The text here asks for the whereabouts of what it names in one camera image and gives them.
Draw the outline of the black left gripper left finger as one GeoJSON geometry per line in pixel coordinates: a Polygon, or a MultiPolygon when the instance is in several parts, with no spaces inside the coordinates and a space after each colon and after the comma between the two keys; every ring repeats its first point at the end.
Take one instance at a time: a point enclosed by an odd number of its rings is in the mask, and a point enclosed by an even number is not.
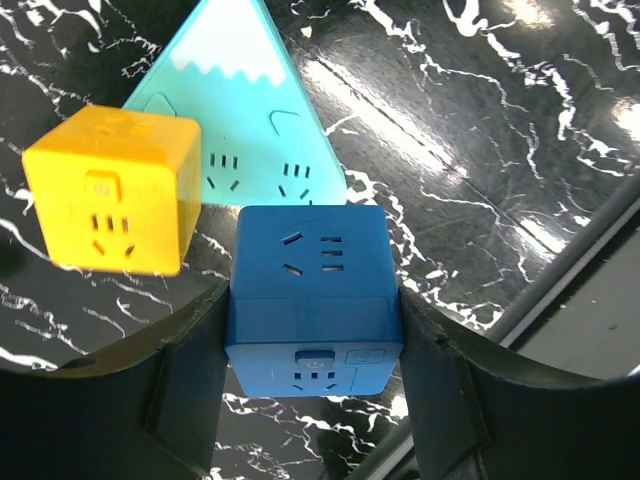
{"type": "Polygon", "coordinates": [[[229,286],[52,372],[1,373],[5,479],[201,479],[228,359],[229,286]]]}

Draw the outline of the teal triangular power strip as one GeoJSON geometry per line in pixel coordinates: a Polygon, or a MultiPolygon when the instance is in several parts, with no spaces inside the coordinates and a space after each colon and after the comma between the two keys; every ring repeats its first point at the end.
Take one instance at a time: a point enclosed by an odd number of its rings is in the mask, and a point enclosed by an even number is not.
{"type": "Polygon", "coordinates": [[[201,127],[210,205],[343,205],[346,180],[262,1],[201,1],[124,106],[201,127]]]}

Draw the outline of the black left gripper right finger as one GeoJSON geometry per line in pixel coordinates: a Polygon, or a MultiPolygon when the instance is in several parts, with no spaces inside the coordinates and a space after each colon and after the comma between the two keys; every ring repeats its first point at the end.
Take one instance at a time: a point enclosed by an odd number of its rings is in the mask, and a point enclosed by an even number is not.
{"type": "Polygon", "coordinates": [[[636,479],[639,378],[528,359],[401,288],[400,357],[423,479],[636,479]]]}

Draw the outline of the yellow cube socket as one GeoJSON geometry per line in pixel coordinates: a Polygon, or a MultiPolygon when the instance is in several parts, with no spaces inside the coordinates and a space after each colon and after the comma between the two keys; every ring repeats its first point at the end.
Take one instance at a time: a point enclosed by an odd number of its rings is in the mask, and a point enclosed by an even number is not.
{"type": "Polygon", "coordinates": [[[89,105],[22,165],[54,264],[179,274],[201,211],[196,121],[89,105]]]}

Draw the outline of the blue cube socket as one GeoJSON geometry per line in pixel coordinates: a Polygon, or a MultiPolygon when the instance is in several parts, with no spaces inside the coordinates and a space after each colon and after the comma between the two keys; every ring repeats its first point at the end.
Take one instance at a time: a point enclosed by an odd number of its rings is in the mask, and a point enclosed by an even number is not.
{"type": "Polygon", "coordinates": [[[247,396],[376,395],[403,347],[383,208],[242,209],[225,351],[247,396]]]}

